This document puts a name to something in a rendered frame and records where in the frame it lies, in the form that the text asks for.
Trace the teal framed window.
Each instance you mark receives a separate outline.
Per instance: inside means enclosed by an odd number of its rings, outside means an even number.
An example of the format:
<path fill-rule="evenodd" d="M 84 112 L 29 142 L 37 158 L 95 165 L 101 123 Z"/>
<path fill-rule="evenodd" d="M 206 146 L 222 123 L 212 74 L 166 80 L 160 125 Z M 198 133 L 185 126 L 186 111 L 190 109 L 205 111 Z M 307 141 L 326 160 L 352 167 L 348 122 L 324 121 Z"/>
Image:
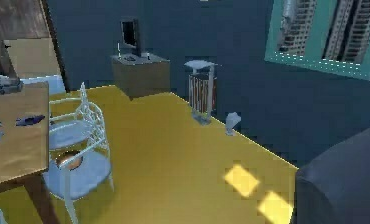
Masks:
<path fill-rule="evenodd" d="M 370 80 L 370 0 L 273 0 L 264 59 Z"/>

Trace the black television set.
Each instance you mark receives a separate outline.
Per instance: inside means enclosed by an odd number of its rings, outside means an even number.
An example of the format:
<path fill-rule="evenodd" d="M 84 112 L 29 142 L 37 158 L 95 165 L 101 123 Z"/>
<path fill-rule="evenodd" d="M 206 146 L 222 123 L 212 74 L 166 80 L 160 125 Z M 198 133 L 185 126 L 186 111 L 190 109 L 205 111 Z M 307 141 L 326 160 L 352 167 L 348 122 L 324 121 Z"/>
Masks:
<path fill-rule="evenodd" d="M 121 22 L 123 42 L 132 49 L 134 55 L 141 56 L 141 39 L 139 21 L 137 19 Z"/>

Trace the dark blue flat object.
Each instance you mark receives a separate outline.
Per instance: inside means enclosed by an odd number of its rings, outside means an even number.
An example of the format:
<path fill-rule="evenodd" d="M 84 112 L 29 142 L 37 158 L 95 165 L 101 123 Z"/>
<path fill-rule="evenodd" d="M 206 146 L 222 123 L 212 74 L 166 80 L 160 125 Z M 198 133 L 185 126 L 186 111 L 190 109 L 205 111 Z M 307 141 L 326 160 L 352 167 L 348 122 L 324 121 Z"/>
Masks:
<path fill-rule="evenodd" d="M 34 116 L 18 118 L 16 120 L 16 125 L 17 126 L 32 126 L 32 125 L 38 124 L 44 118 L 45 118 L 44 115 L 34 115 Z"/>

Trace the wooden table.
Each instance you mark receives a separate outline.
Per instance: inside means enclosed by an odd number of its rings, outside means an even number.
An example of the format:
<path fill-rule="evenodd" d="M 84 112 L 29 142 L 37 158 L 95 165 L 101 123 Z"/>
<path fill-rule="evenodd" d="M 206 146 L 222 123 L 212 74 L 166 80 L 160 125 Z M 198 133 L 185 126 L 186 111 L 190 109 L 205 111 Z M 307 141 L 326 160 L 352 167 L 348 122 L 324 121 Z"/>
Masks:
<path fill-rule="evenodd" d="M 44 115 L 32 126 L 18 118 Z M 0 193 L 23 186 L 43 224 L 60 224 L 43 173 L 49 168 L 49 85 L 27 84 L 20 92 L 0 95 Z"/>

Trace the white vase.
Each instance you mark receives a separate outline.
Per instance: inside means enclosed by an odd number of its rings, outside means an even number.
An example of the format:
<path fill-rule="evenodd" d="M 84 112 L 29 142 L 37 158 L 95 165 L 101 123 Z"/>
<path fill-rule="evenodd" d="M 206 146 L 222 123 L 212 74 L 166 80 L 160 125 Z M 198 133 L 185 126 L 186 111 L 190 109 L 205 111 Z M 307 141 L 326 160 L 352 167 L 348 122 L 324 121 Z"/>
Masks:
<path fill-rule="evenodd" d="M 240 121 L 241 117 L 236 112 L 229 113 L 226 117 L 225 134 L 228 136 L 233 136 L 234 135 L 233 128 Z"/>

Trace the dark grey sofa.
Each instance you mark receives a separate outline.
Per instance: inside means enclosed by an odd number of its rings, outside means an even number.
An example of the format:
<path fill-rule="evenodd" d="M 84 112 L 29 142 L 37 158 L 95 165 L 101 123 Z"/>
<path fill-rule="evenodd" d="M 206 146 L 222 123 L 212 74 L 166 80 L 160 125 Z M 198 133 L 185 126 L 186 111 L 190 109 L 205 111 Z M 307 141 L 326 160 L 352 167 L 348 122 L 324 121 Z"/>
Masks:
<path fill-rule="evenodd" d="M 298 169 L 289 224 L 370 224 L 370 128 Z"/>

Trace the white metal chair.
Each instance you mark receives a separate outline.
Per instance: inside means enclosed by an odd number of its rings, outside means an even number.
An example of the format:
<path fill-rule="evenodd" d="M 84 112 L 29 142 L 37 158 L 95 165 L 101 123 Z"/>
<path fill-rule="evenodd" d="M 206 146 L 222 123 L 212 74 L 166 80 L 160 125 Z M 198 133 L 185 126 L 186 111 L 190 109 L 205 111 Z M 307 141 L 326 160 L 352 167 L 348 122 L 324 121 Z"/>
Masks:
<path fill-rule="evenodd" d="M 49 168 L 43 174 L 50 193 L 62 200 L 72 224 L 79 224 L 74 202 L 88 195 L 105 180 L 114 188 L 110 147 L 106 135 L 105 119 L 98 105 L 88 99 L 86 86 L 81 84 L 78 98 L 62 98 L 49 102 L 49 106 L 79 101 L 72 113 L 50 116 Z M 67 168 L 69 162 L 57 166 L 55 159 L 66 151 L 78 151 L 81 165 Z"/>

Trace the grey cluttered object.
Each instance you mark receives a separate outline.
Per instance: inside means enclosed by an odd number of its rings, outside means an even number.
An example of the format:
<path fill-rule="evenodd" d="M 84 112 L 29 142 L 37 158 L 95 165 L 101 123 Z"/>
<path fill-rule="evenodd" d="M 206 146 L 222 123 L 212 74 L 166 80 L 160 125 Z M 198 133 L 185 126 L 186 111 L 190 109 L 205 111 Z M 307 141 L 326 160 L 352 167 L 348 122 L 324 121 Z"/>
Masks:
<path fill-rule="evenodd" d="M 23 82 L 19 78 L 0 75 L 0 95 L 20 92 L 22 87 Z"/>

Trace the brown cabinet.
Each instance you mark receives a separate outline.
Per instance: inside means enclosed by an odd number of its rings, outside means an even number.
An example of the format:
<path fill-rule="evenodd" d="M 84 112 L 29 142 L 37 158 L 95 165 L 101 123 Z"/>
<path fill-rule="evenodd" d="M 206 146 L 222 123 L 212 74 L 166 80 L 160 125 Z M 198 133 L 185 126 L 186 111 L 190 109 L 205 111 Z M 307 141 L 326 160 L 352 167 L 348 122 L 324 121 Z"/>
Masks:
<path fill-rule="evenodd" d="M 113 55 L 115 85 L 130 99 L 170 92 L 170 61 L 151 53 Z"/>

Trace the brown bowl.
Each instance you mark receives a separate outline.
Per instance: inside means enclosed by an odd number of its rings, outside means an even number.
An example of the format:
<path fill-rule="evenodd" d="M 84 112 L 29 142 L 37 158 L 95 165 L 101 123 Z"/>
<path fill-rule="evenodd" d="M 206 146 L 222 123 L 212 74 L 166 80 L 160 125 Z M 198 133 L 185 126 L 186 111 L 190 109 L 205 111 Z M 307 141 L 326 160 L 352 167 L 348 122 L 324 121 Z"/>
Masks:
<path fill-rule="evenodd" d="M 82 157 L 75 158 L 77 154 L 78 154 L 78 151 L 75 151 L 75 150 L 63 152 L 62 154 L 57 156 L 57 158 L 55 159 L 55 162 L 58 167 L 60 167 L 62 164 L 69 162 L 67 168 L 69 170 L 74 170 L 78 168 L 83 161 Z"/>

